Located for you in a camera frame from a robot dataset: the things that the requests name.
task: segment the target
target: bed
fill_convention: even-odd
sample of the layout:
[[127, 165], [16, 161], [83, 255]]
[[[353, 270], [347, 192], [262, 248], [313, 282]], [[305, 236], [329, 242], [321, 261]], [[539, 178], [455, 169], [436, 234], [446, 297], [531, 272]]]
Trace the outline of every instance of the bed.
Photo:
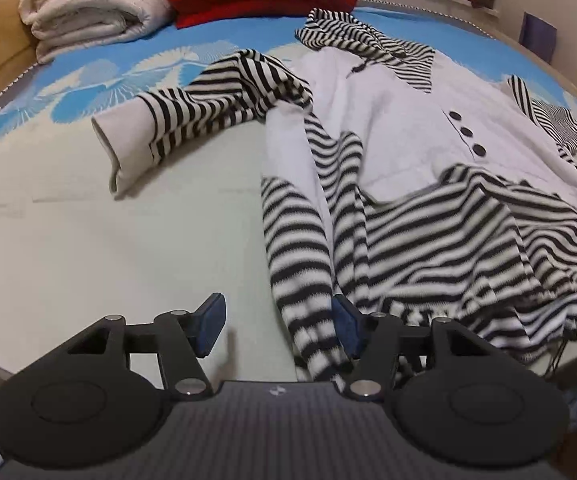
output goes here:
[[[475, 26], [364, 5], [355, 15], [385, 34], [430, 44], [491, 82], [516, 74], [577, 118], [577, 97]], [[0, 95], [0, 382], [107, 314], [150, 322], [194, 310], [213, 291], [225, 294], [228, 320], [203, 360], [210, 380], [295, 380], [262, 237], [264, 126], [193, 141], [113, 200], [90, 118], [145, 89], [187, 84], [239, 48], [290, 65], [307, 51], [293, 35], [302, 25], [245, 18], [171, 26], [31, 67]], [[576, 355], [571, 344], [562, 362]], [[545, 361], [533, 369], [542, 372]], [[160, 384], [154, 356], [134, 356], [132, 368]]]

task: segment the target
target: black button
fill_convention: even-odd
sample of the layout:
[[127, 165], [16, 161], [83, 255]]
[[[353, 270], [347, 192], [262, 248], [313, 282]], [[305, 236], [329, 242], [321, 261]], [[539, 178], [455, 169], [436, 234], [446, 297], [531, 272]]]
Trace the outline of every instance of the black button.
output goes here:
[[486, 148], [481, 144], [475, 144], [473, 146], [473, 152], [475, 152], [475, 155], [477, 156], [486, 156]]

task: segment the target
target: striped garment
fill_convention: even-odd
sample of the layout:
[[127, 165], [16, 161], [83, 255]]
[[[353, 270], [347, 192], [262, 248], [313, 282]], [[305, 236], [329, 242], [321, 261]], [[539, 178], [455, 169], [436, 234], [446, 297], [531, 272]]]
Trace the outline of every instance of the striped garment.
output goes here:
[[508, 78], [515, 101], [524, 114], [541, 126], [555, 142], [573, 155], [577, 153], [577, 121], [568, 108], [554, 106], [531, 97], [530, 92], [516, 75]]
[[[296, 35], [313, 48], [351, 49], [364, 65], [383, 63], [414, 88], [430, 92], [434, 51], [428, 46], [391, 40], [348, 14], [319, 10]], [[401, 53], [411, 62], [402, 61]], [[525, 88], [517, 78], [509, 84]], [[536, 120], [535, 108], [522, 106], [527, 94], [516, 95], [524, 113]], [[389, 312], [408, 324], [425, 325], [437, 316], [459, 319], [525, 361], [565, 328], [577, 330], [576, 208], [461, 164], [444, 171], [431, 189], [376, 203], [359, 185], [362, 140], [353, 132], [329, 136], [313, 113], [308, 82], [253, 50], [213, 63], [184, 89], [146, 92], [130, 106], [121, 105], [121, 112], [96, 116], [95, 129], [113, 150], [111, 189], [126, 189], [139, 176], [122, 173], [131, 164], [143, 172], [187, 139], [252, 119], [270, 120], [267, 112], [282, 102], [303, 112], [319, 181], [313, 193], [323, 196], [325, 208], [290, 179], [272, 172], [262, 177], [270, 284], [293, 338], [300, 379], [341, 381], [350, 367], [332, 322], [331, 298], [337, 292], [365, 313]], [[135, 123], [131, 113], [137, 108], [148, 108], [150, 130], [136, 135], [135, 149], [127, 150], [126, 132], [117, 127], [124, 156], [114, 149], [106, 125], [120, 117]], [[572, 139], [576, 131], [568, 131], [559, 117], [549, 116], [554, 131]], [[556, 142], [561, 139], [544, 130]], [[559, 156], [577, 172], [569, 151], [566, 145]]]

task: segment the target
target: striped sleeve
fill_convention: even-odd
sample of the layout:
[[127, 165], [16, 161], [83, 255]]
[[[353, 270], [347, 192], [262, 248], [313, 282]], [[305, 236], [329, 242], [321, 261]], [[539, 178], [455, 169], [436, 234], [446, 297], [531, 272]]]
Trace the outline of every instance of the striped sleeve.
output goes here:
[[577, 121], [568, 108], [531, 97], [526, 83], [516, 75], [507, 80], [520, 110], [573, 155], [577, 153]]
[[300, 379], [341, 382], [348, 359], [332, 320], [333, 276], [323, 223], [290, 182], [262, 179], [270, 287], [293, 340]]
[[186, 140], [263, 119], [279, 100], [310, 110], [312, 99], [305, 81], [255, 50], [217, 60], [185, 88], [143, 92], [92, 118], [112, 163], [110, 191], [122, 194]]

